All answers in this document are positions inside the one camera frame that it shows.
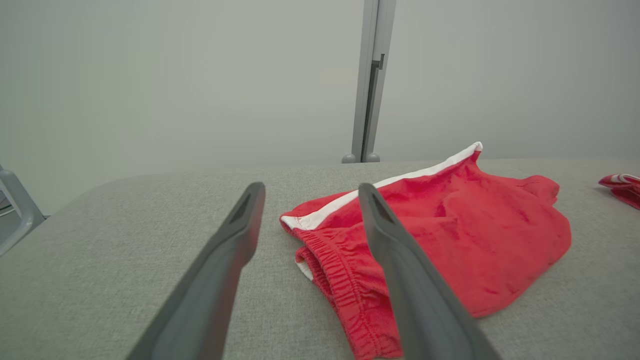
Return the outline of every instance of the white trim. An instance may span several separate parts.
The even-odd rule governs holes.
[[[309,265],[307,264],[307,260],[303,260],[302,262],[296,263],[296,264],[300,268],[300,271],[302,271],[302,273],[305,274],[307,279],[309,279],[311,281],[314,280],[314,274],[311,272],[311,269],[309,268]]]
[[[617,183],[633,184],[634,182],[633,181],[629,181],[627,179],[627,177],[630,178],[630,179],[636,180],[636,181],[640,181],[640,177],[629,175],[629,174],[620,174],[620,175],[617,175],[617,176],[618,176],[618,179],[620,180],[620,181],[617,181]]]
[[[442,170],[455,165],[474,154],[476,151],[482,151],[482,143],[475,142],[470,147],[462,150],[461,152],[451,156],[445,161],[434,165],[432,167],[423,168],[422,170],[409,172],[404,175],[390,177],[388,179],[384,179],[382,181],[378,181],[373,184],[376,188],[381,188],[382,186],[386,186],[392,184],[398,180],[402,179],[413,179],[420,176],[429,176],[433,174],[437,174]],[[307,214],[302,217],[287,217],[282,216],[280,219],[283,223],[287,224],[290,229],[301,229],[301,230],[313,230],[318,227],[329,215],[339,210],[341,207],[345,206],[353,199],[358,197],[358,190],[353,190],[350,193],[346,193],[343,196],[329,202],[327,205],[323,206],[317,211],[314,211],[310,214]]]

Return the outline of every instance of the gray fabric surface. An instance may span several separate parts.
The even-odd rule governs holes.
[[[331,306],[298,270],[278,223],[301,202],[439,161],[144,176],[78,197],[0,258],[0,359],[122,359],[245,186],[267,198],[243,270],[225,359],[350,359]],[[549,176],[572,225],[567,255],[507,309],[480,320],[506,359],[640,354],[640,211],[597,181],[640,162],[481,160],[489,173]]]

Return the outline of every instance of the chair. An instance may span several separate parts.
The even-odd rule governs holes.
[[[40,225],[44,216],[29,196],[18,177],[0,165],[0,191],[11,202],[15,212],[20,216],[20,225],[4,241],[0,240],[0,257],[6,254],[23,237]]]

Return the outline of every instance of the vertical metal bar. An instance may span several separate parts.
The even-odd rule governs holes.
[[[369,104],[369,116],[366,119],[366,132],[362,141],[362,162],[380,161],[380,157],[373,153],[378,128],[378,115],[382,103],[382,89],[385,84],[385,74],[388,68],[389,48],[391,45],[391,32],[394,27],[396,14],[396,0],[380,0],[378,3],[378,17],[376,19],[376,32],[373,47],[372,61],[376,61],[377,74],[374,76],[374,86],[371,92]]]
[[[342,157],[342,163],[358,163],[362,153],[365,136],[365,117],[367,114],[367,96],[373,57],[376,19],[378,18],[378,0],[365,0],[362,16],[362,37],[360,41],[360,66],[358,68],[358,88],[353,122],[351,153]]]

